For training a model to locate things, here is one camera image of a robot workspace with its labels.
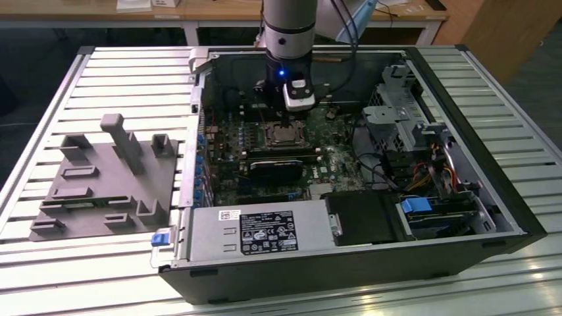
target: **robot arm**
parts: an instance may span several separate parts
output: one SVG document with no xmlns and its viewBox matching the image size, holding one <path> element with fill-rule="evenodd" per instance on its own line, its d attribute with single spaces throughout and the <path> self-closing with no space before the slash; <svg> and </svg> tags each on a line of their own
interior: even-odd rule
<svg viewBox="0 0 562 316">
<path fill-rule="evenodd" d="M 263 0 L 267 73 L 257 92 L 273 108 L 294 112 L 314 107 L 314 33 L 353 43 L 363 33 L 375 4 L 377 0 Z"/>
</svg>

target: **metal bracket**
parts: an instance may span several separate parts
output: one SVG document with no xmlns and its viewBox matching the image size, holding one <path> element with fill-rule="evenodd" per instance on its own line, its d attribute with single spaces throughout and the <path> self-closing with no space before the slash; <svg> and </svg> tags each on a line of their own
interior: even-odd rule
<svg viewBox="0 0 562 316">
<path fill-rule="evenodd" d="M 191 50 L 188 65 L 191 73 L 196 72 L 199 66 L 202 66 L 210 60 L 210 49 L 207 47 L 198 47 Z"/>
</svg>

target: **table leg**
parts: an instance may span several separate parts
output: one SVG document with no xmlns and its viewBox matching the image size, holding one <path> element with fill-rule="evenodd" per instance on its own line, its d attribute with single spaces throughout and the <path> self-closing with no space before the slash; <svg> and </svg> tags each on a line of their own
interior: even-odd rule
<svg viewBox="0 0 562 316">
<path fill-rule="evenodd" d="M 422 33 L 419 34 L 418 42 L 415 43 L 415 45 L 423 45 L 423 46 L 431 45 L 433 40 L 435 39 L 435 36 L 438 35 L 442 22 L 443 21 L 427 21 L 427 25 L 423 28 Z"/>
<path fill-rule="evenodd" d="M 199 36 L 196 35 L 199 23 L 186 21 L 182 23 L 183 32 L 186 33 L 187 46 L 199 46 Z"/>
</svg>

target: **motherboard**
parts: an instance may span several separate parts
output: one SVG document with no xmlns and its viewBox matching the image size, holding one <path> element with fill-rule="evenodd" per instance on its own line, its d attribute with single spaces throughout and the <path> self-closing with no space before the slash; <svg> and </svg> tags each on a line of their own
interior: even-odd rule
<svg viewBox="0 0 562 316">
<path fill-rule="evenodd" d="M 282 124 L 267 108 L 207 116 L 215 205 L 321 199 L 365 189 L 350 152 L 353 116 L 319 106 Z"/>
</svg>

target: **barcode sticker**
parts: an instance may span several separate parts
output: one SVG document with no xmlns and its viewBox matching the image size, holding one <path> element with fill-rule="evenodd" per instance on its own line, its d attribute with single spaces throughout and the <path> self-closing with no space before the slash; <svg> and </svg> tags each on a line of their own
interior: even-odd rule
<svg viewBox="0 0 562 316">
<path fill-rule="evenodd" d="M 233 219 L 241 219 L 239 209 L 229 209 L 219 212 L 219 221 L 230 221 Z"/>
</svg>

